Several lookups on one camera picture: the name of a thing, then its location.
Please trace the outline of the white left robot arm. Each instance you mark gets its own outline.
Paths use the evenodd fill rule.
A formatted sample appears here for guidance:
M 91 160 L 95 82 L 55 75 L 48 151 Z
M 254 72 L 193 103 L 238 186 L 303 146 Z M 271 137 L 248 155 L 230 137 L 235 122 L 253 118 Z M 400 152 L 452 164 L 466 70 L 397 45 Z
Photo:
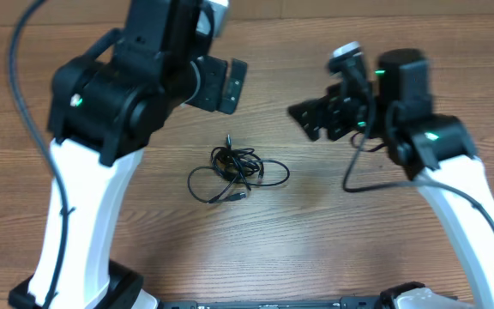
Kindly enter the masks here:
M 111 260 L 117 219 L 151 135 L 181 105 L 233 113 L 245 62 L 209 51 L 225 26 L 226 1 L 134 0 L 113 28 L 60 67 L 51 82 L 46 141 L 18 82 L 21 34 L 43 0 L 27 6 L 11 35 L 9 87 L 52 174 L 40 259 L 9 292 L 14 308 L 158 308 L 137 272 Z

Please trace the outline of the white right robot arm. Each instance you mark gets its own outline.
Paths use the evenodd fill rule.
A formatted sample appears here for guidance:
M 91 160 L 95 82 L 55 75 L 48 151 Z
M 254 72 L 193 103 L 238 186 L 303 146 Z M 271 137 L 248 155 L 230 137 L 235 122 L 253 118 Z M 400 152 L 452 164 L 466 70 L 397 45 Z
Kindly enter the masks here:
M 321 98 L 290 106 L 289 115 L 314 141 L 322 133 L 332 141 L 381 139 L 404 170 L 405 186 L 417 189 L 440 221 L 466 273 L 473 307 L 494 308 L 494 197 L 465 125 L 434 111 L 424 53 L 381 54 L 371 82 L 361 47 L 351 43 L 333 52 L 328 71 L 339 82 Z

